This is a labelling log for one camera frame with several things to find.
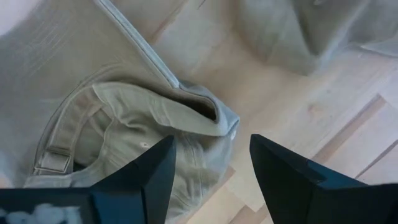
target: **beige fabric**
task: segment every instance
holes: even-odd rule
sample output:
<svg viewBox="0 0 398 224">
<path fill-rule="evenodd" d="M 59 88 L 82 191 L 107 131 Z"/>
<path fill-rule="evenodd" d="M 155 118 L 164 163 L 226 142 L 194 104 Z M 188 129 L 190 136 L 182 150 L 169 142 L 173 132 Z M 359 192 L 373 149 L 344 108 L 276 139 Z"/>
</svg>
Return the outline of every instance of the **beige fabric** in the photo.
<svg viewBox="0 0 398 224">
<path fill-rule="evenodd" d="M 178 80 L 108 0 L 43 0 L 0 37 L 0 80 L 2 185 L 91 185 L 175 134 L 172 222 L 226 170 L 236 114 L 205 88 Z M 107 138 L 114 132 L 122 145 Z M 70 178 L 88 173 L 71 174 L 73 161 L 88 170 L 99 164 L 104 138 L 109 151 L 130 154 L 114 153 L 116 165 L 98 166 L 100 175 Z"/>
<path fill-rule="evenodd" d="M 238 2 L 243 38 L 270 65 L 308 75 L 354 46 L 398 56 L 398 1 Z"/>
</svg>

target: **wooden floor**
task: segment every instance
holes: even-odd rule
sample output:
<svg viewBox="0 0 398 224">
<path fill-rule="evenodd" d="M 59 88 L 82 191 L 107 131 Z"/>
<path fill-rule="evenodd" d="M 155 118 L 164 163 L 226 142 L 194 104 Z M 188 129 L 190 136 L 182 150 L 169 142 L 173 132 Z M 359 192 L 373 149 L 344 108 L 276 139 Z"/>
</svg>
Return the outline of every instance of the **wooden floor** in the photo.
<svg viewBox="0 0 398 224">
<path fill-rule="evenodd" d="M 180 223 L 272 223 L 252 133 L 365 183 L 398 182 L 398 60 L 347 50 L 310 77 L 267 67 L 239 36 L 237 1 L 113 0 L 179 78 L 241 117 L 224 181 Z"/>
</svg>

